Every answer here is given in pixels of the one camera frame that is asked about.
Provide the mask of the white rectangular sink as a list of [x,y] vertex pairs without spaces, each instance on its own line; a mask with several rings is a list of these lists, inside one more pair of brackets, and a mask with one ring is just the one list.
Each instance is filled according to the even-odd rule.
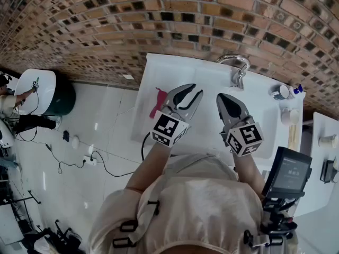
[[174,153],[214,153],[225,161],[232,161],[232,155],[221,139],[223,122],[219,118],[216,98],[218,93],[226,93],[242,101],[254,121],[263,132],[264,141],[253,154],[260,166],[272,165],[278,147],[287,147],[289,127],[281,121],[285,108],[303,109],[305,93],[292,95],[277,101],[271,93],[280,82],[248,71],[244,77],[244,89],[231,84],[237,71],[235,67],[194,58],[157,55],[149,53],[147,63],[136,98],[131,139],[151,143],[147,133],[151,129],[150,113],[157,102],[159,90],[169,92],[185,84],[195,84],[195,88],[182,102],[188,105],[193,95],[203,91],[203,98],[190,121],[188,133],[174,146]]

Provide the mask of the cream paper cup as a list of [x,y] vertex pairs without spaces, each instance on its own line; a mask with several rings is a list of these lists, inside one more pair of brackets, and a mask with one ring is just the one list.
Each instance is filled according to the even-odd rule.
[[320,147],[324,147],[324,148],[334,148],[335,149],[337,147],[338,142],[339,142],[339,138],[336,134],[326,136],[326,137],[320,137],[318,139],[318,145]]

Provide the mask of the person's cream shirt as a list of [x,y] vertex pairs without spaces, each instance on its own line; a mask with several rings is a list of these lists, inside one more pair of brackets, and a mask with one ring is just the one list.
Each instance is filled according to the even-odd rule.
[[121,189],[101,206],[88,254],[163,254],[198,246],[221,254],[297,254],[298,239],[269,244],[257,194],[220,159],[187,155],[168,161],[143,193]]

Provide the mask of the white mug with dark outside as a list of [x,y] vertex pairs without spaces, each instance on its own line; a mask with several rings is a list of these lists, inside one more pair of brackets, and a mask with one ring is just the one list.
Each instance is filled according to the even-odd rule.
[[290,91],[286,85],[275,85],[270,95],[275,100],[281,101],[289,97]]

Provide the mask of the person's left forearm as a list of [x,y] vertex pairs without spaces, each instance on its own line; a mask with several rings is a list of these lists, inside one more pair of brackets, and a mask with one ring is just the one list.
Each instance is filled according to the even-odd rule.
[[143,193],[162,175],[170,154],[171,148],[160,143],[154,144],[141,165],[132,174],[125,189]]

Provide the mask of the chrome faucet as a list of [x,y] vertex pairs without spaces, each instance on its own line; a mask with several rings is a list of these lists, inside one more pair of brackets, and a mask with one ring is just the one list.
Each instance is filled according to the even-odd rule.
[[233,75],[231,79],[234,87],[240,90],[243,90],[244,89],[243,79],[246,76],[247,70],[250,68],[250,65],[251,65],[250,61],[241,55],[231,53],[228,55],[220,56],[216,60],[216,63],[222,64],[223,62],[228,61],[228,60],[240,61],[243,63],[243,66],[238,69],[238,71]]

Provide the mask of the white rounded appliance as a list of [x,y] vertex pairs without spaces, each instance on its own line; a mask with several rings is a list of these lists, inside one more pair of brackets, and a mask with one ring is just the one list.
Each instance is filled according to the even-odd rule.
[[14,137],[7,125],[0,119],[0,146],[10,148],[14,145]]

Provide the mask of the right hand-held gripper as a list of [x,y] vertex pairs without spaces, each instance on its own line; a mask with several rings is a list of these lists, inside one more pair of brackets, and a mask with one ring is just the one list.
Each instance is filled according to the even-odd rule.
[[238,157],[250,155],[258,150],[264,141],[259,123],[254,122],[246,105],[237,98],[219,93],[216,98],[220,119],[224,129],[220,132],[225,146]]

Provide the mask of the black stand foot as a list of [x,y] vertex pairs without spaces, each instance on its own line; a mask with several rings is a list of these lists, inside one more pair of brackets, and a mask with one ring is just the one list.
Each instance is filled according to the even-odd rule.
[[30,195],[30,198],[34,199],[34,201],[35,201],[38,205],[41,204],[41,202],[34,196],[32,190],[28,190],[28,193],[29,193],[29,195]]

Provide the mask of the white side counter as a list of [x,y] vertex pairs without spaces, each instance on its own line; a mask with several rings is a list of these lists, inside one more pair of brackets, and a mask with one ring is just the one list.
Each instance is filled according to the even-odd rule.
[[294,213],[298,225],[299,252],[302,254],[339,254],[339,182],[320,180],[323,163],[337,160],[336,148],[323,147],[319,138],[336,135],[339,121],[315,112],[312,130],[303,130],[300,152],[312,157],[312,173],[306,183],[305,196],[299,200]]

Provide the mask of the pink cloth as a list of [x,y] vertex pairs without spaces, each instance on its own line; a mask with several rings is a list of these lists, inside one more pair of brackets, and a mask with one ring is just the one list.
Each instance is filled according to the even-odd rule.
[[160,88],[156,87],[156,89],[158,90],[157,93],[157,102],[155,104],[155,106],[153,107],[149,117],[151,119],[154,118],[155,114],[157,111],[160,111],[162,109],[162,105],[165,102],[166,98],[167,98],[167,92],[161,90]]

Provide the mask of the black box device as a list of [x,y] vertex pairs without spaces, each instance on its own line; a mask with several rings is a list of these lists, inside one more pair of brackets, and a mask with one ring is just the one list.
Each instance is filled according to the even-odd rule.
[[326,160],[323,162],[320,180],[324,183],[337,183],[339,182],[339,165],[337,159]]

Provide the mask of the person's right forearm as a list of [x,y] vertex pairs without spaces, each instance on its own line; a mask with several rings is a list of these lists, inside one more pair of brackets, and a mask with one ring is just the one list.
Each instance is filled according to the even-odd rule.
[[239,181],[249,184],[249,186],[259,196],[259,198],[262,199],[262,190],[264,188],[265,181],[253,157],[251,155],[239,157],[238,155],[233,153],[233,159],[235,170],[238,173]]

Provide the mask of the black monitor screen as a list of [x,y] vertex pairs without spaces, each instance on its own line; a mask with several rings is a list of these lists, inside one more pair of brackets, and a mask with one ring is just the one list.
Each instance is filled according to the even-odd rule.
[[312,157],[278,147],[268,179],[262,191],[266,198],[298,199],[305,195]]

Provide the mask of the round white basin green pedestal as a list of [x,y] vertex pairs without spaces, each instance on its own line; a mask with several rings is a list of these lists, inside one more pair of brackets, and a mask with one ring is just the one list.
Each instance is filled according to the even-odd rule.
[[39,77],[37,93],[32,93],[16,109],[20,115],[64,116],[74,108],[76,93],[71,82],[51,70],[28,69],[19,78],[15,95],[23,94],[32,88]]

